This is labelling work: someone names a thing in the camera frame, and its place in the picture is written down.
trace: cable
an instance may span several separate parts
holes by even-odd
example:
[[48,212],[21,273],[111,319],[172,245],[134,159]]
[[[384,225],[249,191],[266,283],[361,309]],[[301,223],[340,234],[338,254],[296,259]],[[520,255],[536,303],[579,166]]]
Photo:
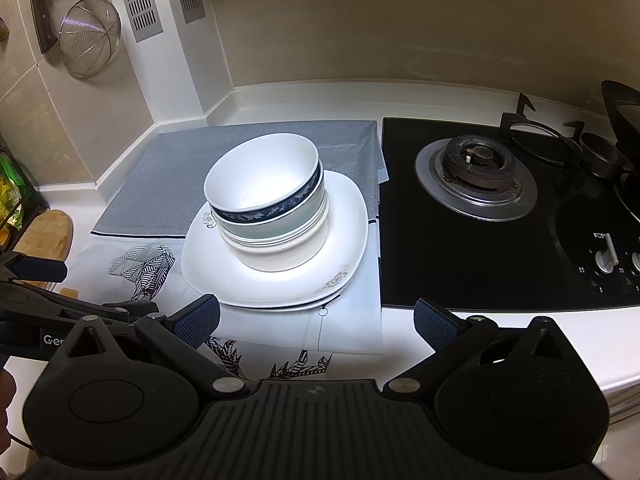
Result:
[[17,442],[18,444],[20,444],[21,446],[24,446],[28,449],[31,449],[32,451],[35,451],[33,449],[33,446],[31,444],[27,444],[25,441],[20,440],[18,437],[13,436],[11,433],[9,433],[9,436],[11,437],[11,440],[13,440],[14,442]]

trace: gold floral pattern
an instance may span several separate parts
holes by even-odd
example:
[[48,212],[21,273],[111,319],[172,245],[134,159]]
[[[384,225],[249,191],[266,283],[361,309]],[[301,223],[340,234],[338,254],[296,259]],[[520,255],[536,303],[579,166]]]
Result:
[[334,286],[338,285],[338,283],[340,283],[344,278],[347,277],[348,268],[349,268],[348,265],[341,266],[338,273],[334,277],[332,277],[328,282],[326,282],[324,286],[320,287],[318,290],[314,290],[314,294],[318,294],[323,290],[327,290],[328,288],[333,288]]

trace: stacked bowls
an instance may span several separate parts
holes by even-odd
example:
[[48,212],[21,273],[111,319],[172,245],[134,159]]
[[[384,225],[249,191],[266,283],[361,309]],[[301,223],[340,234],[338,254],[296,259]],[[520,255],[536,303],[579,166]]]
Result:
[[204,194],[220,236],[252,269],[292,269],[326,241],[330,200],[306,137],[271,134],[236,146],[209,170]]

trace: black pot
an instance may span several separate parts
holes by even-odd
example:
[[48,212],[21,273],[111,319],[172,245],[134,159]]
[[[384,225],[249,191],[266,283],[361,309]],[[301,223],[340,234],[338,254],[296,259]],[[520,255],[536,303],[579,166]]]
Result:
[[604,137],[584,132],[580,135],[580,163],[591,174],[617,182],[625,171],[626,157]]
[[616,81],[603,81],[602,97],[617,149],[640,168],[640,92]]

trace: tiled wall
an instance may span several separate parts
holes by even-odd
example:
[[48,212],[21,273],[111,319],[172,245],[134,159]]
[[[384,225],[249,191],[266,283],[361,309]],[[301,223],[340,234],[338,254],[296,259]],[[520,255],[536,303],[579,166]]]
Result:
[[236,86],[433,80],[604,111],[640,87],[640,0],[213,0]]
[[[47,0],[58,30],[78,0]],[[58,47],[40,53],[30,0],[0,0],[0,136],[37,184],[92,182],[153,123],[123,42],[96,76],[73,78]]]

